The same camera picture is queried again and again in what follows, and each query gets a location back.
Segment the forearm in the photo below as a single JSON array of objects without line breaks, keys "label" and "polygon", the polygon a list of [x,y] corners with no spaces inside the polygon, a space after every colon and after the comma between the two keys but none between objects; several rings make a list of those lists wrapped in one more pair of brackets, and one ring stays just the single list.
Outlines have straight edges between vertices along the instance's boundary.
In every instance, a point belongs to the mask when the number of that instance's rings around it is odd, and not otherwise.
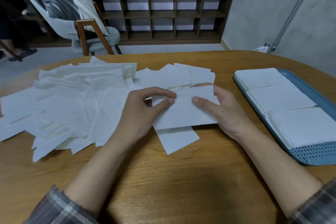
[{"label": "forearm", "polygon": [[287,217],[321,189],[320,181],[256,128],[238,141]]},{"label": "forearm", "polygon": [[128,138],[114,133],[64,190],[72,201],[97,217],[117,170],[132,147]]}]

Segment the baseboard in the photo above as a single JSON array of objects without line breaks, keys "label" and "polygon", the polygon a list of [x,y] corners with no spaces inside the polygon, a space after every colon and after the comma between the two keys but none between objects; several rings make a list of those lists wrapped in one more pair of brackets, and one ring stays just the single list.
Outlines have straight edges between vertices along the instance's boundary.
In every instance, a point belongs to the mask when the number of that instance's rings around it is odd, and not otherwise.
[{"label": "baseboard", "polygon": [[221,46],[223,46],[224,50],[226,50],[226,51],[231,50],[231,48],[225,43],[223,38],[220,40],[220,44],[221,44]]}]

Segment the chair backrest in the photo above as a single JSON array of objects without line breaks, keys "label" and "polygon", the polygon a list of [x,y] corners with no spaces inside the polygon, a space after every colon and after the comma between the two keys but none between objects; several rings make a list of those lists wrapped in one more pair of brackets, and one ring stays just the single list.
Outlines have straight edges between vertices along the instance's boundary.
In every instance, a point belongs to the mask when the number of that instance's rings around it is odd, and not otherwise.
[{"label": "chair backrest", "polygon": [[74,21],[51,18],[48,16],[48,12],[45,9],[42,0],[30,1],[59,36],[65,39],[79,40]]}]

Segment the pile of napkins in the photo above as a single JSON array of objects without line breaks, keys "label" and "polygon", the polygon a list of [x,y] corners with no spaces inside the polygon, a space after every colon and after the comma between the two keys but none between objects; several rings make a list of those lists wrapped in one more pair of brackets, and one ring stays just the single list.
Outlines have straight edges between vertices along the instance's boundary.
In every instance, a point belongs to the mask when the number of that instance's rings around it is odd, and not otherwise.
[{"label": "pile of napkins", "polygon": [[287,148],[336,141],[336,121],[275,68],[235,75]]},{"label": "pile of napkins", "polygon": [[[36,136],[33,162],[52,150],[75,154],[95,143],[103,146],[114,132],[132,90],[158,86],[177,93],[175,104],[155,121],[154,128],[168,154],[199,139],[192,125],[217,123],[191,103],[200,96],[218,103],[210,69],[168,64],[162,69],[137,71],[136,63],[90,63],[41,70],[34,86],[0,99],[0,141],[22,131]],[[153,97],[153,105],[164,98]]]}]

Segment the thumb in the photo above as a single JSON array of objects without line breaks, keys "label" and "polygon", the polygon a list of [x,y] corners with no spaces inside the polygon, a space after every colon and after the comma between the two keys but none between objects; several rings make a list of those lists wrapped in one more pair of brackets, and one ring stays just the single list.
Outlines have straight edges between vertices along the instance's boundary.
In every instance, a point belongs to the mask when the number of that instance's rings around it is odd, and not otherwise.
[{"label": "thumb", "polygon": [[211,101],[205,98],[200,98],[200,97],[193,97],[191,101],[195,106],[202,108],[204,110],[207,110],[208,112],[216,116],[219,105],[212,103]]},{"label": "thumb", "polygon": [[168,107],[170,107],[174,103],[175,103],[175,99],[166,98],[165,100],[161,101],[157,105],[153,106],[152,109],[154,110],[155,115],[158,116],[161,112],[166,110]]}]

